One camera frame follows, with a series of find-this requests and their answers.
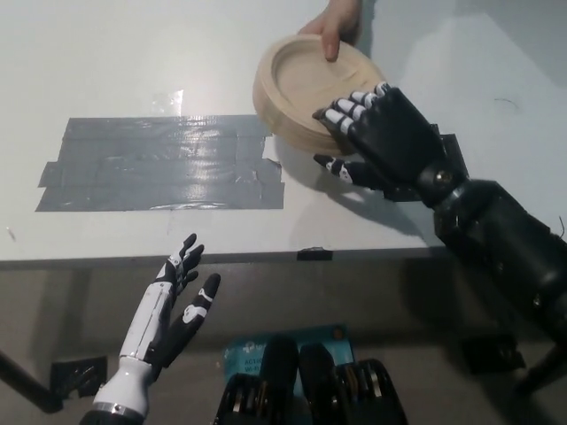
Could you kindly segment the person's bare hand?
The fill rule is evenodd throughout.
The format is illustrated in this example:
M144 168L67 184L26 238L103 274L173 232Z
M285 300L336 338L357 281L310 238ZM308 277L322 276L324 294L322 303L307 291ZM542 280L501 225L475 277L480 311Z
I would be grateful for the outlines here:
M331 0L299 33L319 35L326 60L335 62L341 43L357 43L361 35L361 11L360 0Z

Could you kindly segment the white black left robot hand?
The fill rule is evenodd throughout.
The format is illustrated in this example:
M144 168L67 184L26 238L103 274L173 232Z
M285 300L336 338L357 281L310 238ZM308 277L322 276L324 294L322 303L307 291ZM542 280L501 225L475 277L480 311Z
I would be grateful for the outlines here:
M221 283L218 274L210 274L183 312L171 318L177 299L198 277L196 267L204 246L196 241L195 234L189 235L164 262L146 288L120 349L122 358L151 366L154 378L173 363L196 335Z

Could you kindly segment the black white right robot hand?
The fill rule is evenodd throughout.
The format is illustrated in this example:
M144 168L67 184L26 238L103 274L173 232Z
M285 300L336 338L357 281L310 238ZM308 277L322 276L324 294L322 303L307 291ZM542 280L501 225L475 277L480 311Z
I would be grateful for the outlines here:
M409 187L430 208L442 200L443 189L420 181L429 166L445 160L440 135L400 89L384 82L372 91L354 91L314 118L363 158L353 162L315 154L314 161L330 174L373 190Z

